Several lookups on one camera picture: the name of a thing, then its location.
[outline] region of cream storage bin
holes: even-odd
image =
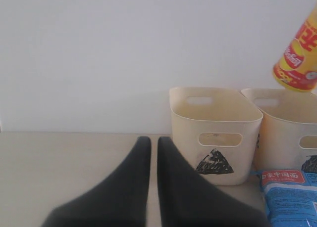
[[[264,113],[255,167],[317,172],[317,97],[279,89],[244,89]]]
[[[263,114],[238,91],[173,88],[172,138],[213,184],[236,185],[249,175]]]

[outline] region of beige table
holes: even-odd
[[[39,227],[52,208],[97,185],[125,158],[140,135],[88,133],[0,134],[0,226]],[[159,227],[157,140],[152,139],[148,226]],[[263,209],[255,177],[239,186],[219,186]]]

